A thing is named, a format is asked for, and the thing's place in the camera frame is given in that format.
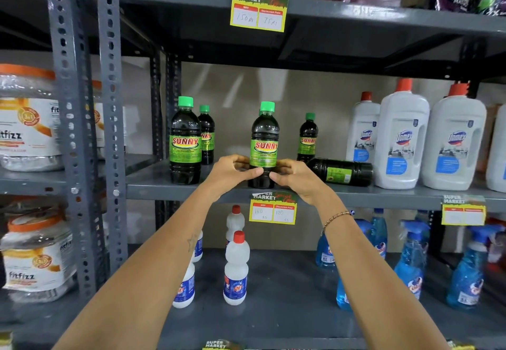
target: human arm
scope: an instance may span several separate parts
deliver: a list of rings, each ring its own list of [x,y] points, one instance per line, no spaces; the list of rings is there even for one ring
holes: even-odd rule
[[[155,349],[211,204],[263,172],[236,170],[248,162],[239,155],[220,158],[207,179],[88,302],[53,350]]]
[[[346,211],[334,191],[303,162],[281,160],[272,180],[291,187],[314,205],[322,224]],[[373,350],[447,350],[448,345],[423,306],[378,255],[350,215],[334,219],[326,228],[330,248],[355,317]]]

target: small white bottle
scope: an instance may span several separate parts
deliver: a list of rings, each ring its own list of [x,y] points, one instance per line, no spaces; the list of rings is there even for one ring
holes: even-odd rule
[[[471,185],[487,110],[480,100],[467,98],[468,87],[453,84],[432,108],[421,164],[425,186],[457,191]]]
[[[186,269],[183,282],[179,287],[178,293],[172,302],[172,306],[176,309],[182,309],[192,303],[195,297],[195,265],[190,262]]]
[[[495,119],[486,179],[489,189],[506,193],[506,104],[499,108]]]
[[[202,237],[203,236],[204,236],[204,233],[202,231],[200,231],[197,243],[195,244],[195,250],[193,251],[193,255],[191,257],[191,261],[193,263],[199,262],[200,258],[202,258]]]
[[[353,117],[348,130],[346,161],[373,161],[380,105],[372,102],[371,98],[370,91],[363,91],[360,102],[353,107]]]
[[[236,231],[234,239],[225,250],[225,284],[223,297],[230,305],[239,305],[246,298],[246,283],[248,280],[248,265],[250,246],[244,240],[244,232]]]
[[[234,239],[234,232],[244,229],[244,216],[239,205],[232,206],[232,212],[227,216],[227,245]]]
[[[420,174],[430,108],[411,86],[410,78],[401,78],[381,101],[372,165],[374,182],[384,189],[412,189]]]

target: shelf upright post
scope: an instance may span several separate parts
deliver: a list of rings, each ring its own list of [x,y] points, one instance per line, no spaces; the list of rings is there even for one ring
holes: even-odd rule
[[[102,214],[97,196],[97,140],[88,37],[82,19],[84,0],[47,0],[53,62],[60,108],[67,180],[67,212],[83,300],[107,279]]]
[[[104,107],[109,259],[111,274],[114,274],[128,258],[119,0],[98,0],[98,25]]]
[[[178,111],[178,98],[181,95],[181,60],[173,53],[166,54],[166,139],[165,158],[169,158],[169,136],[171,135],[171,120]],[[167,201],[165,205],[165,220],[168,220],[178,209],[179,201]]]
[[[151,131],[153,134],[153,154],[158,161],[163,160],[163,119],[160,97],[160,51],[156,50],[149,59],[149,73],[151,77]],[[165,203],[155,201],[155,229],[158,230],[165,223]]]

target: bracelet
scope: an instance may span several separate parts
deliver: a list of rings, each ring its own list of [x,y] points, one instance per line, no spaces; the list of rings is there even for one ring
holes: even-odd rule
[[[342,215],[346,215],[346,214],[348,214],[348,215],[352,215],[352,214],[351,214],[351,212],[349,212],[349,211],[347,211],[347,210],[346,210],[346,211],[342,211],[341,213],[338,213],[338,214],[333,215],[332,217],[330,217],[330,218],[327,220],[327,222],[325,222],[325,224],[323,225],[323,230],[321,231],[321,235],[323,236],[323,234],[325,233],[325,229],[326,229],[326,227],[327,227],[327,226],[328,226],[328,225],[329,225],[329,224],[330,224],[333,220],[335,220],[335,219],[336,219],[336,218],[338,218],[338,217],[341,217]]]

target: hand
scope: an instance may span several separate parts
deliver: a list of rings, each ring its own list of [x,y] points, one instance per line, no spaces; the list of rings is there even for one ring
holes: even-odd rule
[[[310,205],[314,205],[315,201],[326,193],[335,195],[332,189],[326,186],[302,161],[278,160],[276,170],[285,175],[272,171],[269,173],[271,180],[278,185],[290,187]]]
[[[211,173],[202,183],[203,186],[212,189],[215,201],[235,187],[238,183],[252,180],[264,172],[264,169],[257,167],[246,171],[237,169],[248,169],[250,167],[250,159],[245,156],[233,154],[231,156],[221,157],[212,167]]]

